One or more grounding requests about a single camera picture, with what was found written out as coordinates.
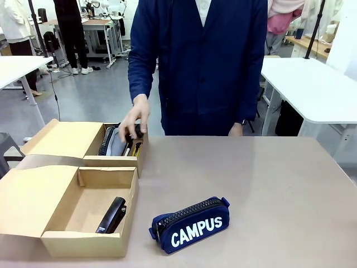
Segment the person's left hand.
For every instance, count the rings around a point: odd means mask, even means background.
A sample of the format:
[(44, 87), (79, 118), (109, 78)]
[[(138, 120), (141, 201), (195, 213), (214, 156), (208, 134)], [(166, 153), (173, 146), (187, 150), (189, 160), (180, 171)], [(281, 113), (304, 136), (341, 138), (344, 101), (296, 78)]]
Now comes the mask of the person's left hand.
[(243, 136), (243, 125), (241, 123), (234, 123), (229, 131), (228, 136), (231, 137), (242, 137)]

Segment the grey and black pencil case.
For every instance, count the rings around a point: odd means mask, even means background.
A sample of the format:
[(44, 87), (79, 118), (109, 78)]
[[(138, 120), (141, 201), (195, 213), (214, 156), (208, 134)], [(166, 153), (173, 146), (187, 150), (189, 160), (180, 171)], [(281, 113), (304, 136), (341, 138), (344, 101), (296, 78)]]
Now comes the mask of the grey and black pencil case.
[(100, 145), (99, 156), (123, 156), (126, 153), (127, 146), (133, 142), (132, 138), (126, 135), (126, 140), (123, 142), (119, 136), (118, 127), (108, 127), (102, 144)]

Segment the small brown cardboard box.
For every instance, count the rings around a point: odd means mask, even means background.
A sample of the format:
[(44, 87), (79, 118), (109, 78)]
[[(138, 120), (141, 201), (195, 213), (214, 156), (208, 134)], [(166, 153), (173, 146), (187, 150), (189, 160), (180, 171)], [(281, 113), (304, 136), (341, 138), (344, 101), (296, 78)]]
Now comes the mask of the small brown cardboard box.
[[(102, 122), (50, 121), (28, 143), (22, 146), (25, 158), (17, 168), (24, 170), (47, 165), (71, 165), (87, 167), (135, 167), (141, 176), (148, 145), (148, 135), (134, 139), (128, 156), (99, 156), (108, 127), (119, 124)], [(135, 144), (141, 142), (139, 155), (132, 156)]]

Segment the black stapler with white label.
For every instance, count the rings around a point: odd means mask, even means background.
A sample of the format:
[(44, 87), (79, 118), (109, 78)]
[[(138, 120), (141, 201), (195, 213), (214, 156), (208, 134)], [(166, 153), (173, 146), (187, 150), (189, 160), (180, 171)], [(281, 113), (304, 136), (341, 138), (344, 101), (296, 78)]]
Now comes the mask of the black stapler with white label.
[(115, 197), (103, 219), (98, 225), (96, 233), (114, 233), (126, 214), (126, 200)]

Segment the navy Campus pencil case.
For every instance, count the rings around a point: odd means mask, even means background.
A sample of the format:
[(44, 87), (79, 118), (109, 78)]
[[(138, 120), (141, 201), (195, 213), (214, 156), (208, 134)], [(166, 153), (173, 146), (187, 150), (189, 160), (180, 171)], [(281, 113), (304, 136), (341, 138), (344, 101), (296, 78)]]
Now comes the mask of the navy Campus pencil case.
[(229, 206), (224, 197), (211, 197), (177, 212), (156, 216), (148, 230), (169, 255), (227, 229)]

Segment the large brown cardboard box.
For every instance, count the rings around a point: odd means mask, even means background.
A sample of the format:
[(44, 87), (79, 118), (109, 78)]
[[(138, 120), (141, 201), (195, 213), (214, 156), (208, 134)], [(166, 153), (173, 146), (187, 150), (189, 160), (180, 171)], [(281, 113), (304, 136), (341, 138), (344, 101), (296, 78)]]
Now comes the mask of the large brown cardboard box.
[[(139, 192), (134, 167), (43, 166), (0, 179), (0, 234), (39, 238), (53, 257), (124, 257)], [(126, 214), (97, 232), (116, 197)]]

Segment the person's left forearm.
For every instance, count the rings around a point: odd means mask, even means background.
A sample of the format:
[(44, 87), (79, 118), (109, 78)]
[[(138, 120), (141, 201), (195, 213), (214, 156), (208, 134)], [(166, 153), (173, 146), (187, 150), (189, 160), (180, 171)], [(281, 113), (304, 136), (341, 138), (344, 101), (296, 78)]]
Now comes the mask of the person's left forearm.
[(244, 74), (239, 90), (238, 111), (235, 123), (253, 121), (256, 117), (257, 102), (260, 91), (260, 71)]

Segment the person in blue coat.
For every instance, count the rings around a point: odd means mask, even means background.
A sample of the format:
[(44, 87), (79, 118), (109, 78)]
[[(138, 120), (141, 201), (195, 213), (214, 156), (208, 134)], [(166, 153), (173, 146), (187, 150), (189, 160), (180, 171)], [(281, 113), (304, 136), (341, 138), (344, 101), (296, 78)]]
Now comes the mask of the person in blue coat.
[(139, 0), (132, 43), (157, 51), (168, 136), (227, 136), (244, 74), (261, 71), (267, 0)]

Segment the white table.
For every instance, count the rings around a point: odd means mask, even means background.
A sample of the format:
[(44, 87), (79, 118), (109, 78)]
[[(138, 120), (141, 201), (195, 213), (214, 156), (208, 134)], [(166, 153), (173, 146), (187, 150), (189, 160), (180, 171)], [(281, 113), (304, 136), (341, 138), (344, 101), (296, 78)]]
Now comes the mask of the white table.
[(43, 128), (45, 123), (26, 79), (26, 74), (38, 69), (42, 65), (46, 65), (53, 61), (53, 59), (52, 56), (0, 56), (0, 90), (20, 80), (39, 129)]
[(262, 136), (267, 135), (273, 111), (285, 100), (303, 118), (299, 136), (317, 138), (323, 125), (340, 135), (331, 154), (337, 160), (357, 135), (357, 82), (318, 60), (304, 58), (266, 56), (261, 75), (273, 88)]

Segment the grey metal workbench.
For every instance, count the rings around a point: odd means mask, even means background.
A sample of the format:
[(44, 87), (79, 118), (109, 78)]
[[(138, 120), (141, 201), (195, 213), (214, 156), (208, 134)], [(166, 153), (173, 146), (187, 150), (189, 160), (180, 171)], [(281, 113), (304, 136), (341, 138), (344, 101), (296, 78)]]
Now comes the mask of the grey metal workbench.
[(89, 58), (101, 58), (110, 69), (117, 57), (124, 56), (119, 17), (93, 18), (82, 23)]

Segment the bystander in black clothes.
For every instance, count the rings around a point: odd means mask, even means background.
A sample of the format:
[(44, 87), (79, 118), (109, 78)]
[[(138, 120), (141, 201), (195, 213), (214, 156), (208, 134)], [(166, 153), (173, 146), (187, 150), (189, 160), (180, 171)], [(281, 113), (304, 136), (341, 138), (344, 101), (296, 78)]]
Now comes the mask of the bystander in black clothes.
[(86, 56), (84, 30), (81, 15), (76, 0), (53, 0), (58, 25), (63, 38), (65, 52), (74, 75), (79, 74), (75, 53), (81, 66), (81, 73), (87, 75), (93, 72), (88, 66)]

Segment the black office chair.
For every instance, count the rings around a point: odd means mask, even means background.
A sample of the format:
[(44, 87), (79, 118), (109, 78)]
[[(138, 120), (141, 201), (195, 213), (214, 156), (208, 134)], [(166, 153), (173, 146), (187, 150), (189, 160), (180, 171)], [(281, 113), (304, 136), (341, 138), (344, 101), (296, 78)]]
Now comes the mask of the black office chair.
[(59, 41), (53, 32), (47, 31), (43, 37), (48, 52), (54, 52), (60, 48)]

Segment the pink cloth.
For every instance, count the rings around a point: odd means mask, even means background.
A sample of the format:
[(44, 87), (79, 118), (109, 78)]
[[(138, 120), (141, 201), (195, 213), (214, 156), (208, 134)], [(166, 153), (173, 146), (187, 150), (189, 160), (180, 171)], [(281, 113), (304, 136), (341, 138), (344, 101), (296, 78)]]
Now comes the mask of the pink cloth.
[(268, 0), (267, 31), (281, 35), (302, 13), (305, 0)]

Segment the black tripod pole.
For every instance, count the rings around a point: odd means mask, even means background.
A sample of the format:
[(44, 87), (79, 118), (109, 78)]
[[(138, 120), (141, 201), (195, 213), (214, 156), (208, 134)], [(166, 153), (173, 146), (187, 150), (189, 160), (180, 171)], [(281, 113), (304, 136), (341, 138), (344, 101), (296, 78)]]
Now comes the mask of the black tripod pole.
[(31, 11), (31, 17), (32, 17), (32, 20), (33, 20), (33, 23), (34, 23), (34, 27), (35, 27), (35, 30), (36, 30), (38, 43), (40, 44), (40, 48), (42, 50), (42, 53), (43, 53), (44, 57), (47, 58), (49, 56), (47, 54), (47, 50), (46, 50), (44, 41), (43, 41), (42, 36), (41, 36), (41, 31), (40, 31), (40, 28), (38, 26), (37, 17), (36, 17), (34, 8), (33, 8), (32, 0), (27, 0), (27, 1), (28, 1), (28, 5), (29, 5), (29, 8), (30, 8), (30, 11)]
[(319, 12), (317, 14), (317, 19), (316, 19), (316, 23), (315, 23), (315, 26), (314, 26), (314, 29), (313, 29), (313, 33), (312, 33), (312, 36), (311, 36), (311, 39), (310, 39), (310, 43), (308, 45), (306, 54), (303, 57), (304, 59), (309, 59), (310, 52), (311, 52), (312, 47), (313, 47), (313, 43), (315, 42), (315, 37), (316, 37), (317, 31), (319, 29), (319, 25), (320, 25), (320, 21), (321, 21), (321, 18), (322, 18), (325, 2), (326, 2), (326, 0), (321, 0), (320, 1), (320, 9), (319, 9)]

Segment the bystander in white coat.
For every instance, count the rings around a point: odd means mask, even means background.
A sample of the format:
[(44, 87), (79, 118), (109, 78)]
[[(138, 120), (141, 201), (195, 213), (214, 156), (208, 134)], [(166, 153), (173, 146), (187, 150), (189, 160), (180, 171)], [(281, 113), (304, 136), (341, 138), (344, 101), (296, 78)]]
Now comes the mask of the bystander in white coat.
[(32, 56), (31, 26), (23, 0), (0, 0), (0, 27), (13, 56)]

